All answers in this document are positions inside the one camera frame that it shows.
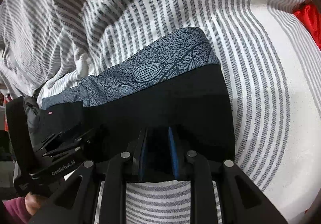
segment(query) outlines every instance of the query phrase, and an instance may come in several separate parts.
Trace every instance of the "screw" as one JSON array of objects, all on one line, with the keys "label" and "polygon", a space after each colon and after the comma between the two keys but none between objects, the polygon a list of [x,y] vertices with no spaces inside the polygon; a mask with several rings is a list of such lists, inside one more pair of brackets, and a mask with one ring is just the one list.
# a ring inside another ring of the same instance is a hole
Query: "screw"
[{"label": "screw", "polygon": [[120,154],[120,156],[121,156],[122,158],[124,158],[124,159],[129,158],[129,157],[130,157],[130,152],[128,152],[128,151],[123,151],[123,152]]},{"label": "screw", "polygon": [[193,150],[189,150],[187,152],[187,156],[188,157],[195,157],[197,155],[197,152],[193,151]]},{"label": "screw", "polygon": [[85,162],[83,163],[83,165],[84,165],[86,168],[90,168],[91,166],[94,165],[94,163],[93,163],[92,161],[85,161]]},{"label": "screw", "polygon": [[226,161],[224,161],[224,165],[226,167],[233,167],[234,162],[232,162],[231,160],[226,160]]}]

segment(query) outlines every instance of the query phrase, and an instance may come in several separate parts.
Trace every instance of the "red fabric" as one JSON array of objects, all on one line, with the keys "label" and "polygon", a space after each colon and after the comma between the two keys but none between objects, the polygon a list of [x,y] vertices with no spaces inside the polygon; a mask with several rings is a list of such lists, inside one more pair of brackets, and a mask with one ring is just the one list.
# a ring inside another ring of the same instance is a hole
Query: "red fabric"
[{"label": "red fabric", "polygon": [[321,50],[321,14],[317,10],[317,7],[310,2],[299,10],[295,10],[293,14],[310,32],[317,46]]},{"label": "red fabric", "polygon": [[24,198],[3,201],[3,204],[13,220],[12,224],[27,224],[29,222],[31,215],[27,212]]},{"label": "red fabric", "polygon": [[[6,103],[10,102],[12,99],[11,99],[11,96],[10,94],[7,94],[5,97],[4,97],[4,100],[3,100],[3,104],[5,106]],[[8,123],[7,123],[7,116],[4,115],[4,130],[6,132],[9,131],[9,128],[8,128]]]}]

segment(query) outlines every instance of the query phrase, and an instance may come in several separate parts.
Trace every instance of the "gray and white striped fabric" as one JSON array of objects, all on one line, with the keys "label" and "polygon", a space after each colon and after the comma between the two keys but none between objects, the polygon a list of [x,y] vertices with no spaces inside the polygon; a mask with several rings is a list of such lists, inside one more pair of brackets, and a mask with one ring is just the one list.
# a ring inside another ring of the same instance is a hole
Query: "gray and white striped fabric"
[{"label": "gray and white striped fabric", "polygon": [[[8,89],[18,89],[13,96],[32,95],[45,83],[41,105],[43,97],[98,75],[177,28],[200,27],[230,95],[235,161],[291,219],[314,199],[316,183],[305,185],[308,195],[298,187],[312,175],[302,168],[307,154],[317,160],[321,130],[320,51],[290,14],[302,1],[4,0],[0,72]],[[295,163],[299,158],[302,165]],[[129,185],[128,221],[189,223],[189,188],[188,182]]]}]

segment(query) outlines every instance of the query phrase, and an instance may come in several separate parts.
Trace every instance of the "white fabric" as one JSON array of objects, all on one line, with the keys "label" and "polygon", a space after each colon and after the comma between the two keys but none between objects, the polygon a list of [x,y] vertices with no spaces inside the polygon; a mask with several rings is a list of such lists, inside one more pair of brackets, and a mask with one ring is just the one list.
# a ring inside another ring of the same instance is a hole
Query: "white fabric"
[{"label": "white fabric", "polygon": [[[199,26],[222,64],[235,161],[292,220],[321,179],[321,53],[291,14],[303,1],[4,0],[2,81],[14,97],[45,83],[41,105],[171,31]],[[188,223],[188,190],[177,182],[129,186],[129,221]]]}]

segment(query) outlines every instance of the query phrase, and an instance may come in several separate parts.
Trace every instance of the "black metal bracket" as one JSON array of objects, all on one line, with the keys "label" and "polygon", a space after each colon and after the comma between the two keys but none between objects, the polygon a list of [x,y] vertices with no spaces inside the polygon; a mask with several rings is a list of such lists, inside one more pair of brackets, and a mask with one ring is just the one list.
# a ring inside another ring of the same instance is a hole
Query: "black metal bracket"
[{"label": "black metal bracket", "polygon": [[49,197],[59,187],[59,181],[85,160],[102,161],[97,148],[103,138],[99,127],[87,129],[77,125],[32,147],[22,97],[7,104],[6,115],[9,137],[20,168],[13,184],[20,196],[33,192]]},{"label": "black metal bracket", "polygon": [[[154,143],[159,152],[153,149]],[[166,178],[154,160],[171,157],[171,174],[191,181],[191,223],[218,223],[213,181],[216,181],[223,224],[287,223],[273,204],[231,160],[214,162],[181,143],[175,127],[142,129],[139,138],[128,144],[127,151],[108,161],[85,161],[49,198],[30,224],[91,224],[101,181],[105,181],[99,224],[126,223],[126,183]]]}]

